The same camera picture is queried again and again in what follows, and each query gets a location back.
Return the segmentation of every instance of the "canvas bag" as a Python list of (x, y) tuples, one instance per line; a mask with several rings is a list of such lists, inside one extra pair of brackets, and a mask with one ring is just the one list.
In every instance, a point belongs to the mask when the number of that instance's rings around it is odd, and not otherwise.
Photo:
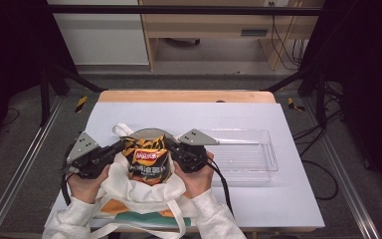
[[(119, 153), (111, 165), (108, 178), (99, 192), (100, 205), (105, 206), (111, 199), (123, 203), (128, 210), (137, 213), (150, 213), (170, 210), (178, 225), (179, 232), (156, 231), (144, 229), (135, 223), (109, 223), (92, 233), (91, 238), (101, 238), (118, 227), (128, 226), (151, 233), (160, 238), (177, 239), (186, 232), (184, 217), (195, 218), (195, 207), (183, 194), (186, 191), (182, 179), (174, 173), (173, 161), (169, 153), (171, 175), (164, 183), (147, 185), (143, 182), (130, 180), (128, 177), (128, 161)], [(106, 213), (98, 212), (96, 217), (106, 217)]]

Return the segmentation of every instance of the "plastic tray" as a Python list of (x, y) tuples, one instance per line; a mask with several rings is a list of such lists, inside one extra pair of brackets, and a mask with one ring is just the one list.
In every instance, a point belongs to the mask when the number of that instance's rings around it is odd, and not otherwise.
[[(229, 186), (261, 186), (272, 180), (279, 170), (275, 151), (267, 130), (263, 129), (198, 129), (219, 140), (219, 145), (206, 145), (215, 154), (215, 162)], [(213, 185), (221, 186), (217, 173)]]

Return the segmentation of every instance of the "white tabletop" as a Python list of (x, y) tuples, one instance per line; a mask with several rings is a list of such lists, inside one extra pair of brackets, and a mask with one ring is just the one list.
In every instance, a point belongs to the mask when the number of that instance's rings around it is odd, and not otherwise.
[[(324, 227), (281, 105), (97, 103), (86, 132), (101, 146), (110, 145), (118, 141), (111, 131), (118, 122), (132, 130), (157, 127), (174, 135), (192, 128), (268, 130), (279, 170), (270, 182), (260, 186), (229, 188), (238, 225), (252, 231), (311, 231)], [(219, 202), (225, 202), (223, 188), (214, 187), (213, 192)], [(95, 226), (101, 224), (101, 220), (95, 222)]]

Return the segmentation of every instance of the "gray floor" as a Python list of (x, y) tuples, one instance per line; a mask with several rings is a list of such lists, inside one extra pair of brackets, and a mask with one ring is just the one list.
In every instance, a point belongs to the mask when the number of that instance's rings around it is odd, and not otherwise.
[[(243, 40), (206, 40), (199, 46), (189, 43), (162, 41), (157, 58), (156, 69), (150, 72), (145, 68), (122, 67), (114, 74), (110, 71), (85, 69), (84, 77), (102, 87), (110, 89), (216, 89), (216, 90), (259, 90), (284, 79), (292, 71), (268, 69), (265, 56), (257, 41)], [(8, 202), (5, 219), (0, 221), (0, 238), (38, 238), (48, 217), (52, 202), (60, 190), (58, 169), (67, 145), (82, 131), (87, 123), (98, 94), (84, 89), (69, 81), (72, 87), (67, 97), (52, 96), (53, 102), (62, 100), (50, 132), (46, 135), (37, 155), (34, 155), (29, 172), (16, 193), (13, 201)], [(315, 125), (309, 111), (300, 112), (289, 109), (287, 100), (292, 97), (297, 106), (310, 108), (312, 98), (300, 99), (295, 93), (299, 82), (291, 84), (276, 93), (278, 103), (284, 113), (292, 133), (297, 133)], [(80, 113), (74, 113), (81, 96), (88, 100)], [(339, 110), (336, 102), (327, 105), (328, 115)], [(0, 198), (12, 176), (17, 171), (24, 154), (39, 130), (40, 92), (35, 87), (16, 95), (10, 103), (8, 115), (0, 130)], [(300, 151), (313, 140), (318, 131), (297, 140)], [(350, 182), (359, 195), (362, 206), (371, 218), (376, 231), (382, 238), (382, 176), (379, 172), (364, 168), (362, 155), (351, 132), (342, 118), (327, 125), (327, 135), (316, 142), (301, 159), (316, 162), (330, 170), (334, 176), (330, 154), (326, 150), (327, 139), (347, 172)], [(308, 179), (316, 196), (325, 197), (333, 192), (333, 181), (319, 167), (304, 164)], [(368, 238), (360, 228), (359, 215), (343, 188), (331, 200), (318, 200), (325, 228), (311, 233), (293, 233), (300, 238)], [(138, 238), (137, 234), (124, 234), (122, 238)], [(259, 233), (258, 238), (270, 238), (271, 235)]]

